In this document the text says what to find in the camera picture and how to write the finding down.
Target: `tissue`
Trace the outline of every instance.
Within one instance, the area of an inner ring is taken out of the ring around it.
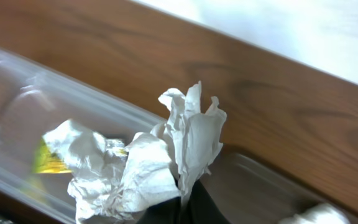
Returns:
[[[165,141],[137,133],[123,150],[79,123],[65,121],[44,141],[73,171],[67,192],[76,200],[76,222],[94,215],[113,223],[131,220],[134,212],[180,196],[170,173]]]
[[[163,93],[158,100],[170,111],[166,123],[153,128],[152,134],[168,144],[168,153],[175,164],[172,174],[178,178],[182,205],[190,199],[194,183],[205,173],[222,149],[219,142],[226,113],[218,108],[219,100],[201,113],[201,82],[189,88],[186,96],[176,88]]]
[[[302,215],[287,218],[278,224],[350,224],[345,214],[330,204],[321,204]]]

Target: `plastic bin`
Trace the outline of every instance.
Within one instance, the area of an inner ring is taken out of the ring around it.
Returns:
[[[162,118],[0,50],[0,191],[63,223],[75,223],[71,174],[35,174],[40,139],[68,118],[131,141]]]

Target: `dark tray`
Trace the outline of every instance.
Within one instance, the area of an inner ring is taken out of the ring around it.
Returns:
[[[219,156],[210,167],[212,175],[201,178],[221,213],[232,224],[273,224],[329,202],[238,151]],[[356,216],[341,210],[352,224],[358,224]]]

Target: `wooden table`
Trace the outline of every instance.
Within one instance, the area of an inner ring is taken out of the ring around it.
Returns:
[[[127,1],[0,0],[0,46],[163,117],[201,80],[223,142],[358,213],[356,85]]]

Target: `yellow wrapper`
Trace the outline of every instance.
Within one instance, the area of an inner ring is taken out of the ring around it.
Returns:
[[[44,140],[41,139],[39,149],[35,155],[34,172],[38,174],[64,174],[71,173],[56,154],[49,151]]]

